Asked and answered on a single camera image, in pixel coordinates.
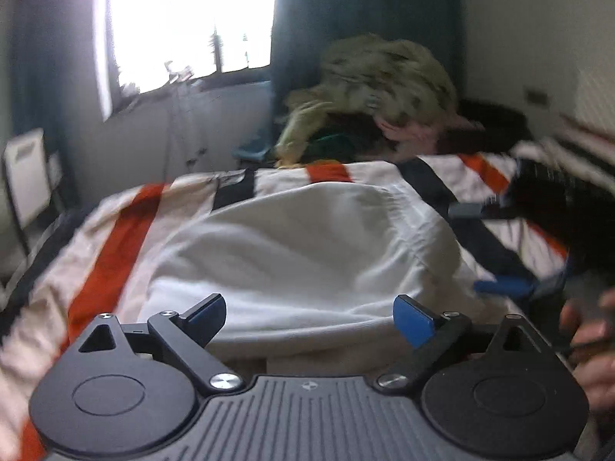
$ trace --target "sky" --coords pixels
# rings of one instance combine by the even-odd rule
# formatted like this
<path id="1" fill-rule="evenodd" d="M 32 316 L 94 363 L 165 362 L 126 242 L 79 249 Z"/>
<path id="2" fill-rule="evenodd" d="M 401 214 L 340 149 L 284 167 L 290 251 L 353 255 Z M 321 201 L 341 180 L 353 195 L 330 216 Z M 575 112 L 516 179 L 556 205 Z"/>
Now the sky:
<path id="1" fill-rule="evenodd" d="M 223 45 L 223 72 L 248 62 L 266 66 L 273 7 L 274 0 L 111 0 L 120 84 L 136 83 L 141 92 L 162 86 L 165 61 L 173 61 L 173 70 L 191 66 L 195 76 L 211 74 L 214 27 Z"/>

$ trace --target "orange stripe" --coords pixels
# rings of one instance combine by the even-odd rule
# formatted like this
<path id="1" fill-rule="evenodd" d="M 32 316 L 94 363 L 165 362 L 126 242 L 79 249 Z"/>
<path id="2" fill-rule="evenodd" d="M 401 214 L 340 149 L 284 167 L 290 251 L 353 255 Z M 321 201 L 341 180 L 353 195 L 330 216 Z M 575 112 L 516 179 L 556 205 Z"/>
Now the orange stripe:
<path id="1" fill-rule="evenodd" d="M 495 193 L 501 194 L 508 187 L 508 179 L 502 175 L 497 168 L 491 166 L 489 161 L 487 161 L 482 155 L 474 154 L 471 156 L 459 154 L 459 159 L 463 161 L 463 164 L 474 170 L 481 178 L 481 180 Z M 550 246 L 552 250 L 554 250 L 559 256 L 565 258 L 568 255 L 568 250 L 566 247 L 561 244 L 557 239 L 555 239 L 552 235 L 549 235 L 543 229 L 538 227 L 536 224 L 526 221 L 528 227 L 532 229 L 532 231 L 536 232 L 540 235 L 545 242 Z"/>
<path id="2" fill-rule="evenodd" d="M 309 164 L 306 166 L 310 181 L 318 182 L 352 182 L 346 167 L 340 163 Z"/>
<path id="3" fill-rule="evenodd" d="M 119 212 L 90 275 L 68 310 L 68 334 L 56 358 L 75 341 L 94 316 L 115 310 L 158 212 L 163 189 L 162 184 L 144 186 L 132 202 Z M 19 461 L 37 461 L 44 455 L 38 434 L 28 419 L 22 431 Z"/>

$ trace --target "blurry striped fabric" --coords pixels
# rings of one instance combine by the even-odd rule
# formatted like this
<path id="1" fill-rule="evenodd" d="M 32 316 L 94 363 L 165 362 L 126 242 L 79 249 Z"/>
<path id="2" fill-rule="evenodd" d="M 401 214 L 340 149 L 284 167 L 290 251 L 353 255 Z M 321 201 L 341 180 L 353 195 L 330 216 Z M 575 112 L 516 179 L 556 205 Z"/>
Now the blurry striped fabric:
<path id="1" fill-rule="evenodd" d="M 615 139 L 562 118 L 543 145 L 563 169 L 615 195 Z"/>

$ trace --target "person's hand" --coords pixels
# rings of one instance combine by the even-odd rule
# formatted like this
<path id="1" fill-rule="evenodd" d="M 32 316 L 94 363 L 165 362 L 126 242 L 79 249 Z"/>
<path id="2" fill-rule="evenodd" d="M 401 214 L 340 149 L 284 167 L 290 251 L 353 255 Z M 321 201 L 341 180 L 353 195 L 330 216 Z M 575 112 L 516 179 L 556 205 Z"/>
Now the person's hand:
<path id="1" fill-rule="evenodd" d="M 605 292 L 599 304 L 603 309 L 615 310 L 615 289 Z M 573 345 L 607 337 L 612 329 L 604 320 L 582 320 L 574 302 L 567 302 L 562 308 L 560 327 L 574 332 Z M 574 369 L 574 377 L 585 390 L 591 410 L 595 413 L 615 410 L 615 351 L 583 351 L 572 357 L 580 362 Z"/>

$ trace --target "dark blue curtain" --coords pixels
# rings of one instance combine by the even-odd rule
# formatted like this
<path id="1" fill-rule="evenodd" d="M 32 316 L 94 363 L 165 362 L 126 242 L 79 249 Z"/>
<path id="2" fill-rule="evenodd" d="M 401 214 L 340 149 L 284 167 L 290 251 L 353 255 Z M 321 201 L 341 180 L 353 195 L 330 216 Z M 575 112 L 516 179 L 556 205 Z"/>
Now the dark blue curtain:
<path id="1" fill-rule="evenodd" d="M 276 0 L 271 42 L 276 112 L 289 91 L 319 82 L 320 55 L 331 41 L 367 32 L 428 47 L 461 89 L 459 0 Z"/>
<path id="2" fill-rule="evenodd" d="M 11 85 L 14 133 L 44 130 L 47 153 L 60 153 L 64 173 L 60 193 L 73 205 L 78 194 L 68 158 L 63 97 L 71 81 L 67 74 L 71 47 L 66 38 L 70 4 L 70 0 L 15 0 Z"/>

